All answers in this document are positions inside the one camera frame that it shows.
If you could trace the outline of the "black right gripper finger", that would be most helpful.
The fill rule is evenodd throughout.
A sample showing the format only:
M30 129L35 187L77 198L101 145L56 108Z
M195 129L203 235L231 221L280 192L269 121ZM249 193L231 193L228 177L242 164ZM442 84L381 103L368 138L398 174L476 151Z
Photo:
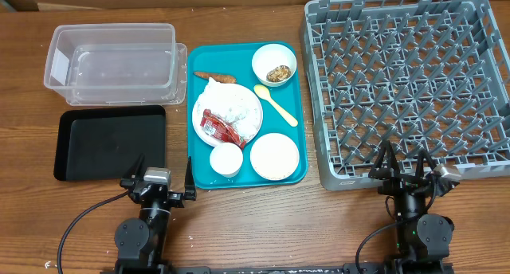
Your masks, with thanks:
M424 149L421 149L418 152L417 166L415 171L416 178L425 177L424 162L426 162L426 164L431 170L434 170L437 166L436 162L432 159L430 153Z
M377 180L389 180L400 173L400 168L389 140L381 143L379 155L372 166L368 177Z

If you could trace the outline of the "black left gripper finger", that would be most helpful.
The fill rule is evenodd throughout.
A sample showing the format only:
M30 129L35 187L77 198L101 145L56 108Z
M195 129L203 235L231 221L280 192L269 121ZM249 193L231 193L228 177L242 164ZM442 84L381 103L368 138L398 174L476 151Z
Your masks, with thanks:
M185 187L184 187L184 199L195 201L197 197L196 186L194 183L194 177L192 173L192 161L189 156L187 159L186 165L186 175L185 175Z
M134 188L136 183L141 179L141 171L144 163L145 156L140 154L134 164L128 169L120 179L120 186L122 188Z

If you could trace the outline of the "white plastic cup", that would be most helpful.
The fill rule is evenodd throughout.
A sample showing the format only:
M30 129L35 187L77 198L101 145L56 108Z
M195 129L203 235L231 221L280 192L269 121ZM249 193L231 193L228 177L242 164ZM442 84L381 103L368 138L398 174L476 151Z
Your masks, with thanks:
M220 143L210 153L210 166L226 178L236 176L242 163L242 150L234 143Z

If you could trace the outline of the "red foil wrapper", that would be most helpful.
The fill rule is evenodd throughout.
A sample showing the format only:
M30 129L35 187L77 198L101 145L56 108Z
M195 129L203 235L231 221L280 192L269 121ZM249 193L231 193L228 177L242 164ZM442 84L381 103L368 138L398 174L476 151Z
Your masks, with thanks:
M219 116L213 114L210 109L203 111L200 126L208 136L223 143L233 143L242 150L246 145L246 141L237 131Z

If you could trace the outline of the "orange carrot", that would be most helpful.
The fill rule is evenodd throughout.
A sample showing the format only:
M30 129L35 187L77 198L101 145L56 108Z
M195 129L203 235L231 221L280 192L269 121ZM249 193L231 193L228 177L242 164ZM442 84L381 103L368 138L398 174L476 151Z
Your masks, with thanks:
M202 79L206 79L206 80L209 80L211 78L217 82L225 83L225 84L236 84L237 83L237 79L234 76L221 74L221 73L195 71L194 75L198 76Z

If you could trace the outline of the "brown food lump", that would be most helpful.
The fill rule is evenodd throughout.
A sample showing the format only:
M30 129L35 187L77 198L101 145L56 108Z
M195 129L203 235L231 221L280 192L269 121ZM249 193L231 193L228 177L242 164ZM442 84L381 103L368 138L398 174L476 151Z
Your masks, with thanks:
M292 70L287 65L280 65L267 73L266 80L276 83L287 80L291 75Z

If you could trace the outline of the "white bowl with food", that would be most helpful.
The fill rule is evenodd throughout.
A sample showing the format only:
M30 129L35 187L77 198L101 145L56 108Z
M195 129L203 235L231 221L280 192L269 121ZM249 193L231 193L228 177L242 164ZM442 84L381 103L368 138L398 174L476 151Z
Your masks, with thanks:
M292 70L292 75L281 82L270 82L266 80L269 71L277 66L287 65ZM260 47L253 55L252 69L258 80L269 87L279 87L285 84L294 75L296 71L296 56L287 46L282 44L267 44Z

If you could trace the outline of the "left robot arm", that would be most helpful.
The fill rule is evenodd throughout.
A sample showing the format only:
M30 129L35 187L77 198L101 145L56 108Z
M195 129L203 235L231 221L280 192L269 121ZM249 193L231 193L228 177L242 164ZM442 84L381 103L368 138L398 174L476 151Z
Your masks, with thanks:
M139 216L127 219L116 229L114 241L118 256L115 273L173 273L171 263L163 259L163 249L173 208L182 208L185 200L196 199L191 160L187 160L185 190L170 190L167 168L142 170L141 155L120 179L128 197L140 205Z

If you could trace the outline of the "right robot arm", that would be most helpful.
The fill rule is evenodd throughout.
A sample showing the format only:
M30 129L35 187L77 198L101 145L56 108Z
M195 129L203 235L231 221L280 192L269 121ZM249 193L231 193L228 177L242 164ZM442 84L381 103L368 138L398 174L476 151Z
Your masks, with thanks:
M401 170L390 141L384 140L369 177L380 180L378 193L393 201L394 211L390 215L394 223L362 241L355 257L358 271L363 271L359 262L363 246L379 233L394 229L398 253L387 256L382 265L368 269L368 273L452 273L453 266L443 260L449 256L454 223L429 210L437 198L459 184L460 175L437 164L423 149L418 152L415 173L407 174Z

